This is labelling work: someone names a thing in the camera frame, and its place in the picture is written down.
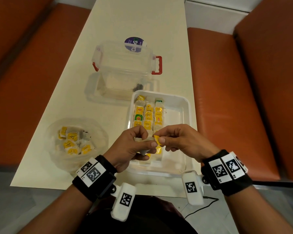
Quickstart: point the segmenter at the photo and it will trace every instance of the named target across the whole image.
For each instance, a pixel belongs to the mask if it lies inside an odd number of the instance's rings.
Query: white plastic tray
[[[191,106],[186,98],[172,94],[162,94],[152,91],[137,90],[133,93],[133,97],[131,100],[128,128],[131,128],[133,124],[134,105],[138,95],[153,96],[154,98],[164,99],[165,109],[167,112],[164,114],[164,126],[175,124],[188,124],[191,126]],[[131,173],[165,177],[181,177],[182,173],[184,173],[185,171],[197,171],[200,169],[200,164],[198,162],[186,156],[180,150],[177,150],[175,152],[167,152],[165,149],[162,149],[162,153],[163,156],[161,163],[159,163],[158,161],[152,161],[150,165],[146,166],[140,165],[139,161],[137,160],[132,160],[130,161],[127,170]]]

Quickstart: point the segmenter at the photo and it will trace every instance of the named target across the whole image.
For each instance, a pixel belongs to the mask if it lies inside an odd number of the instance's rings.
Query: forearm
[[[74,233],[91,206],[92,202],[71,185],[49,207],[31,220],[18,234]]]
[[[253,186],[225,199],[239,233],[293,233],[291,225]]]

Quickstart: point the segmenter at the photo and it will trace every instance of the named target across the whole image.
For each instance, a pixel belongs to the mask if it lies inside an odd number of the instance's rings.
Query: orange seat cushion
[[[53,0],[0,0],[0,61]]]
[[[236,26],[287,176],[293,181],[293,0],[263,0]]]
[[[90,10],[58,4],[0,79],[0,165],[19,164]]]
[[[256,181],[280,179],[248,78],[231,35],[188,28],[197,128],[234,151]]]

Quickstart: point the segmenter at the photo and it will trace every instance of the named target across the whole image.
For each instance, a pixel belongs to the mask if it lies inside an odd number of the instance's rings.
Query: hand
[[[216,145],[187,124],[166,126],[154,135],[160,136],[158,141],[166,146],[166,151],[175,152],[180,149],[198,162],[220,151]]]
[[[114,144],[103,155],[121,173],[129,166],[132,159],[146,161],[149,156],[137,153],[141,150],[149,150],[148,153],[156,153],[157,143],[155,141],[136,142],[134,137],[146,139],[148,132],[143,126],[135,126],[124,130]]]

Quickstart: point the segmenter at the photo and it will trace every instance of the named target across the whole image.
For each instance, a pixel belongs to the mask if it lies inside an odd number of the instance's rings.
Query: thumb
[[[154,140],[151,141],[142,141],[142,142],[135,142],[135,150],[136,152],[141,150],[150,150],[157,147],[157,143]]]
[[[180,138],[162,136],[162,137],[158,138],[158,142],[160,143],[160,145],[175,147],[178,149],[180,147]]]

